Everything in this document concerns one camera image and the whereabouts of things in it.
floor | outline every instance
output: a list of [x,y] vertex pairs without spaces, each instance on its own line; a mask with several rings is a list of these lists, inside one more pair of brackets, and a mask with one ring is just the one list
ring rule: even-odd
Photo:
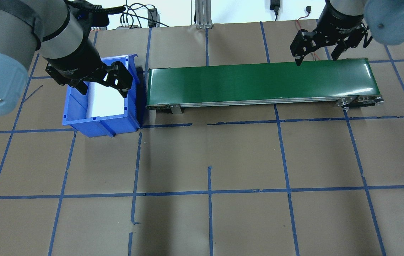
[[[291,62],[295,33],[280,21],[90,38],[148,70]],[[23,102],[0,117],[0,255],[404,255],[404,44],[342,57],[369,57],[384,105],[149,112],[136,133],[87,138],[61,125],[65,89],[36,55]]]

black cable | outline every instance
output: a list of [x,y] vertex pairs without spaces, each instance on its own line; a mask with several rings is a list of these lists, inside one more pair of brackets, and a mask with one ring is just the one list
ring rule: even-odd
[[363,48],[368,47],[368,45],[371,43],[372,41],[372,36],[369,37],[368,39],[368,30],[369,30],[369,26],[366,27],[366,34],[365,34],[365,40],[363,42]]
[[[132,14],[129,13],[129,10],[132,10],[132,12],[137,16],[135,9],[131,8],[132,5],[124,5],[124,6],[126,6],[128,8],[128,10],[126,12],[126,21],[128,21],[128,15],[131,15],[132,23],[134,23],[134,17],[132,17]],[[142,28],[142,23],[140,22],[140,20],[137,19],[137,21],[139,22],[139,27]]]
[[[121,16],[120,16],[120,18],[119,18],[119,21],[120,21],[120,23],[121,23],[121,26],[126,26],[126,24],[129,23],[129,21],[124,21],[124,15],[125,15],[125,14],[126,14],[126,20],[128,20],[128,15],[131,16],[130,13],[122,13]],[[132,28],[132,26],[134,25],[134,17],[131,16],[131,19],[132,19],[132,23],[131,23],[131,26],[129,26],[129,28]]]
[[[140,7],[133,9],[132,6],[134,6],[134,5],[140,5]],[[134,14],[137,15],[137,13],[135,13],[135,10],[138,10],[142,7],[145,7],[147,10],[147,14],[150,14],[150,16],[153,17],[153,14],[151,13],[151,10],[147,7],[147,5],[143,5],[141,3],[133,3],[132,5],[129,5],[126,13],[129,13],[129,10],[132,10],[134,12]]]
[[73,3],[69,0],[64,0],[64,2],[67,5],[75,7],[77,9],[92,12],[92,13],[119,14],[119,13],[123,13],[126,10],[126,8],[124,6],[117,6],[117,7],[112,7],[112,8],[102,8],[102,9],[89,9],[89,8],[83,7],[82,5]]
[[161,24],[161,25],[163,25],[163,26],[168,27],[168,25],[163,24],[163,23],[161,23],[161,22],[159,22],[159,21],[155,21],[155,20],[152,20],[152,19],[148,19],[148,18],[145,18],[145,17],[142,17],[142,16],[137,16],[137,15],[134,15],[134,14],[131,14],[131,13],[129,13],[129,15],[135,16],[135,17],[137,17],[137,18],[142,18],[142,19],[145,19],[145,20],[148,20],[148,21],[153,21],[153,22],[156,22],[156,23],[158,23],[158,24]]

